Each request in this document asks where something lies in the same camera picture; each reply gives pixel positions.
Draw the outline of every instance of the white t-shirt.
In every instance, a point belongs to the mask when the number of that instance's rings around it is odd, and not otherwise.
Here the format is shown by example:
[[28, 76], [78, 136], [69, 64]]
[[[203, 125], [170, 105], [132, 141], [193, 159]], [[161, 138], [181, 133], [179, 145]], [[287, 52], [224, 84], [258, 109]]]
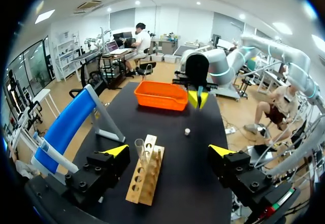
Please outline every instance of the white t-shirt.
[[[291, 119], [293, 119], [297, 113], [299, 102], [297, 95], [295, 94], [292, 96], [289, 91], [289, 87], [287, 86], [280, 86], [278, 87], [274, 92], [280, 95], [280, 98], [275, 101], [275, 105], [278, 108], [279, 112], [284, 114], [288, 117], [290, 116]], [[290, 103], [288, 103], [284, 99], [284, 95], [290, 100]]]
[[140, 43], [140, 45], [137, 46], [137, 53], [143, 54], [145, 49], [150, 48], [151, 37], [148, 32], [143, 29], [137, 35], [136, 42]]

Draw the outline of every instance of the orange bin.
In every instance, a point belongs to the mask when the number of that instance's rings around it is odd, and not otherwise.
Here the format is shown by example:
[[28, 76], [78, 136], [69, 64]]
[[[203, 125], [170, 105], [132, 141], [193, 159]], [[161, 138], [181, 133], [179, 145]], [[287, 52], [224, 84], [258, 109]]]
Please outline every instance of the orange bin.
[[142, 81], [134, 94], [141, 106], [182, 111], [187, 105], [187, 92], [175, 84]]

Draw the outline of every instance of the person sitting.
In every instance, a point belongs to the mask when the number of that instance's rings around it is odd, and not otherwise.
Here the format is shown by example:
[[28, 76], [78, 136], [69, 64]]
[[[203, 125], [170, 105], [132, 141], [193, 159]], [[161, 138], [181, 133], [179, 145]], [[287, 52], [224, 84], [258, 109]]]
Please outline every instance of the person sitting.
[[39, 175], [39, 171], [33, 165], [26, 164], [17, 159], [16, 152], [12, 148], [10, 142], [8, 143], [8, 148], [11, 152], [12, 162], [15, 164], [16, 171], [21, 175], [21, 181], [23, 183], [26, 183], [29, 179]]
[[125, 65], [128, 68], [129, 72], [127, 73], [127, 76], [135, 75], [136, 72], [132, 68], [130, 64], [130, 60], [134, 60], [137, 62], [139, 59], [145, 58], [146, 53], [144, 53], [145, 49], [150, 48], [150, 42], [151, 38], [148, 32], [145, 30], [146, 25], [143, 23], [138, 23], [136, 26], [136, 42], [131, 44], [131, 46], [136, 47], [136, 50], [130, 54], [127, 54], [125, 56]]
[[[278, 126], [279, 130], [285, 131], [288, 124], [291, 123], [296, 116], [298, 110], [298, 89], [293, 86], [280, 86], [269, 97], [273, 100], [272, 103], [259, 102], [255, 113], [254, 124], [245, 125], [244, 128], [254, 134], [257, 134], [257, 127], [259, 121], [262, 118], [262, 113], [264, 112], [266, 117], [268, 117], [274, 124]], [[276, 143], [277, 141], [284, 140], [291, 136], [290, 129], [286, 130], [282, 136], [282, 133], [278, 134], [273, 139], [268, 139], [266, 144]]]

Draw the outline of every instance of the ceiling light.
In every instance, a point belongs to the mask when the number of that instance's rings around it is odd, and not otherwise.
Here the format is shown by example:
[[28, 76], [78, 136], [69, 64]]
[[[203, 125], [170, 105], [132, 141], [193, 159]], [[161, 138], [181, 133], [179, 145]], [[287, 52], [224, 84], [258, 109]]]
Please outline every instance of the ceiling light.
[[40, 10], [42, 9], [43, 5], [44, 5], [44, 1], [41, 1], [39, 3], [39, 5], [36, 7], [36, 14], [38, 14], [40, 12]]
[[35, 24], [41, 22], [41, 21], [44, 21], [45, 19], [48, 19], [54, 12], [55, 10], [51, 10], [51, 11], [48, 11], [48, 12], [45, 12], [41, 15], [39, 15], [35, 21]]
[[322, 40], [320, 37], [318, 37], [318, 36], [316, 36], [316, 35], [311, 35], [311, 36], [312, 36], [312, 38], [313, 38], [313, 40], [314, 40], [316, 46], [317, 46], [320, 50], [322, 50], [322, 51], [325, 52], [325, 41]]
[[286, 34], [286, 35], [293, 34], [291, 29], [286, 24], [284, 24], [282, 22], [274, 22], [273, 25], [283, 34]]
[[304, 11], [306, 12], [307, 16], [311, 20], [315, 20], [317, 18], [317, 13], [316, 13], [314, 7], [307, 0], [304, 0], [303, 8], [304, 8]]

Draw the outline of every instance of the white box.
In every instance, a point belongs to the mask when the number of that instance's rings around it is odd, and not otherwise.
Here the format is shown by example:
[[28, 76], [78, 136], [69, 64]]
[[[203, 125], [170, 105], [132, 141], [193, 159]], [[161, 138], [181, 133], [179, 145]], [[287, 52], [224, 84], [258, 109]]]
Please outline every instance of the white box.
[[175, 55], [176, 56], [176, 63], [180, 64], [181, 63], [181, 56]]
[[151, 55], [151, 60], [152, 61], [163, 61], [163, 56], [164, 54], [162, 53], [158, 53], [158, 55], [156, 55], [156, 53]]
[[176, 62], [176, 57], [175, 55], [164, 55], [164, 60], [167, 63], [175, 63]]
[[145, 58], [142, 58], [141, 61], [151, 61], [151, 56], [147, 55]]

